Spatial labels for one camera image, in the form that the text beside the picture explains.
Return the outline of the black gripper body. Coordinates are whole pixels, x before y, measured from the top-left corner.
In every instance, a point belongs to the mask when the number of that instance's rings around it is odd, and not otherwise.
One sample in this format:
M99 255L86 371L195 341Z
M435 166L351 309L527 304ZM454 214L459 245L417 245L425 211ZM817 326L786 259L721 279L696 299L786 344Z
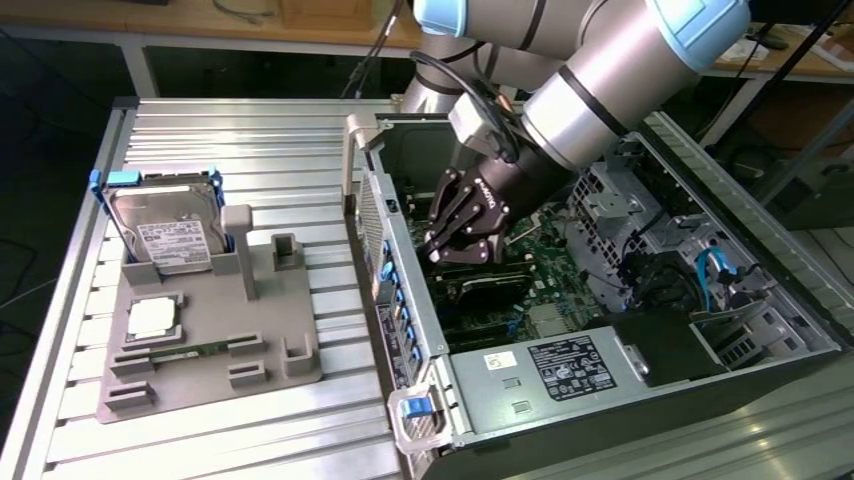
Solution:
M474 221L471 234L503 233L542 207L574 177L573 171L529 144L522 146L514 163L482 157L466 171L463 180L485 210Z

